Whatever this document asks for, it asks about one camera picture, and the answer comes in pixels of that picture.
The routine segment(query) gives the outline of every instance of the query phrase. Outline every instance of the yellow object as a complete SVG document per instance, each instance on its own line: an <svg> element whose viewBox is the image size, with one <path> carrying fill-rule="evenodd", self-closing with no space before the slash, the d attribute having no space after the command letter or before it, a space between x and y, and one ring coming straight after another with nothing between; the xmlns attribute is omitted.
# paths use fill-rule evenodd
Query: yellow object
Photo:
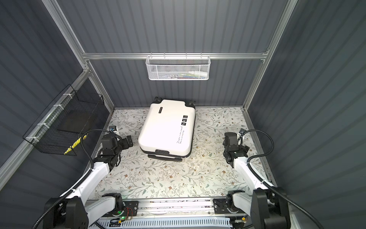
<svg viewBox="0 0 366 229"><path fill-rule="evenodd" d="M68 152L70 152L73 148L75 148L79 143L80 143L80 138L78 139L78 140L76 140L73 144L72 144L72 146L70 146L69 148L67 148L67 150L66 150L66 152L64 152L64 155L65 154L67 154Z"/></svg>

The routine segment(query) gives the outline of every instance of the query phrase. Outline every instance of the robotic arm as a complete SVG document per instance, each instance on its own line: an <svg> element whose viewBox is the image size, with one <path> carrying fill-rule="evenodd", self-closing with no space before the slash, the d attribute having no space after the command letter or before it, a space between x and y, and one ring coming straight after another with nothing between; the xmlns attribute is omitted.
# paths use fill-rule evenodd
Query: robotic arm
<svg viewBox="0 0 366 229"><path fill-rule="evenodd" d="M290 214L287 202L271 192L263 182L273 186L258 171L252 167L261 178L262 182L252 173L248 166L248 146L238 145L238 138L242 136L236 133L225 133L224 157L248 184L249 191L229 191L227 194L227 207L231 212L241 209L251 217L255 229L290 229ZM281 194L286 195L281 188L275 188Z"/></svg>
<svg viewBox="0 0 366 229"><path fill-rule="evenodd" d="M118 159L121 160L121 151L133 146L131 136L121 138L116 126L109 127L109 133L102 137L101 142L102 154L94 159L91 172L85 173L72 188L64 192L61 197L66 197L55 207L51 208L59 198L51 198L46 202L45 210L51 210L43 218L44 229L87 229L106 213L116 217L122 215L125 206L120 193L105 194L85 207L99 181L117 165Z"/></svg>

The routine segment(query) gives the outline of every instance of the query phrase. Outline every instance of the white mesh basket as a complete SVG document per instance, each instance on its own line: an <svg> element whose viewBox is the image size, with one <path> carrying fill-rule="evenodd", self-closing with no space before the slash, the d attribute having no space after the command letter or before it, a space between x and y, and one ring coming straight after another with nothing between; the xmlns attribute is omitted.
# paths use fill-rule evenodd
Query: white mesh basket
<svg viewBox="0 0 366 229"><path fill-rule="evenodd" d="M146 58L150 80L208 80L210 57L201 59Z"/></svg>

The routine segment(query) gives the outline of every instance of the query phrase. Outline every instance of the suitcase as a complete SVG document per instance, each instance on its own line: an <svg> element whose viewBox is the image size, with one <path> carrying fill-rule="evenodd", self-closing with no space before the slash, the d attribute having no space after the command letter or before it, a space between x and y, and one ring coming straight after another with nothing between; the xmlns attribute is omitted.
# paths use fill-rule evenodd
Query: suitcase
<svg viewBox="0 0 366 229"><path fill-rule="evenodd" d="M155 98L141 129L138 143L149 158L181 162L192 151L193 102Z"/></svg>

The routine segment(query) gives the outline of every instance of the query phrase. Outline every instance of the floral patterned surface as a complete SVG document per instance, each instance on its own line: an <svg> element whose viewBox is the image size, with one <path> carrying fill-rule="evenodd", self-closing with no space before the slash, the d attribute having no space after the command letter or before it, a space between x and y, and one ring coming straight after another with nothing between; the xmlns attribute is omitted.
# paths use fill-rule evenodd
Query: floral patterned surface
<svg viewBox="0 0 366 229"><path fill-rule="evenodd" d="M131 135L134 146L121 152L120 165L99 182L89 199L110 192L127 199L224 196L247 187L223 157L224 133L248 129L239 107L196 108L192 153L183 162L150 159L141 151L138 136L148 111L114 111L110 125L116 125L122 136ZM250 147L249 156L256 154L249 134L243 144ZM252 162L264 175L259 158Z"/></svg>

